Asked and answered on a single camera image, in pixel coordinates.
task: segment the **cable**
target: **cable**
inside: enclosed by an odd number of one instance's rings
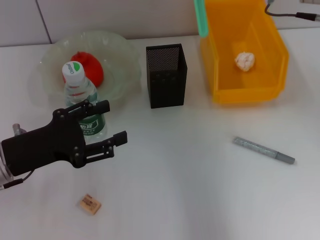
[[[34,172],[35,170],[32,170],[31,172],[28,173],[27,176],[25,176],[25,178],[19,178],[19,179],[16,179],[16,180],[13,180],[13,181],[10,181],[6,184],[3,184],[0,186],[0,190],[4,190],[4,189],[8,189],[8,188],[11,188],[13,186],[16,186],[18,184],[22,184],[25,180],[27,180],[31,174]]]
[[[287,13],[281,13],[281,14],[277,14],[277,13],[271,13],[271,12],[268,12],[268,9],[270,7],[270,3],[268,3],[264,9],[264,12],[266,14],[268,14],[269,16],[273,16],[273,17],[296,17],[297,14],[287,14]]]
[[[31,174],[34,173],[34,171],[35,171],[35,170],[32,170],[31,172],[29,172],[29,174],[28,174],[27,176],[25,176],[25,178],[23,178],[22,180],[23,180],[23,181],[27,180],[27,179],[31,176]]]
[[[305,12],[297,12],[296,14],[287,14],[287,13],[272,13],[269,12],[268,9],[270,7],[272,3],[272,0],[268,1],[268,4],[266,5],[264,12],[265,14],[269,15],[269,16],[273,16],[273,17],[295,17],[295,18],[299,18],[299,19],[305,19],[305,20],[310,20],[310,21],[314,21],[314,22],[320,22],[320,15],[318,14],[314,14],[314,13],[305,13]]]

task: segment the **white bottle cap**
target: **white bottle cap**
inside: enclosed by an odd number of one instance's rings
[[[77,87],[85,77],[85,70],[78,61],[68,61],[62,67],[62,74],[69,86]]]

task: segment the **red sponge ball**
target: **red sponge ball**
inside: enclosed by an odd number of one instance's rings
[[[78,51],[72,56],[71,61],[77,61],[82,64],[85,75],[90,81],[99,87],[104,80],[104,70],[98,61],[92,54]]]

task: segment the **gray marker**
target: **gray marker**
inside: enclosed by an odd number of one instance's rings
[[[259,145],[257,143],[252,142],[252,141],[245,140],[245,139],[238,137],[238,136],[235,137],[232,142],[234,144],[242,146],[246,149],[253,150],[257,153],[266,155],[266,156],[273,158],[273,159],[280,160],[280,161],[285,162],[287,164],[294,164],[294,162],[295,162],[295,159],[291,156],[285,155],[281,152],[278,152],[278,151],[270,149],[268,147]]]

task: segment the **white wall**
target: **white wall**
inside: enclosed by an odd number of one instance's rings
[[[53,42],[104,29],[126,38],[194,35],[193,0],[38,0]]]
[[[38,0],[38,3],[53,42],[72,33],[95,29],[109,30],[129,39],[195,35],[198,31],[193,0]],[[275,0],[270,11],[320,14],[320,5]],[[275,17],[274,21],[279,29],[320,27],[320,22],[294,17]],[[47,43],[36,0],[0,0],[0,47]]]
[[[308,4],[320,4],[320,0],[300,0],[300,2]]]
[[[0,0],[0,47],[48,43],[35,0]]]

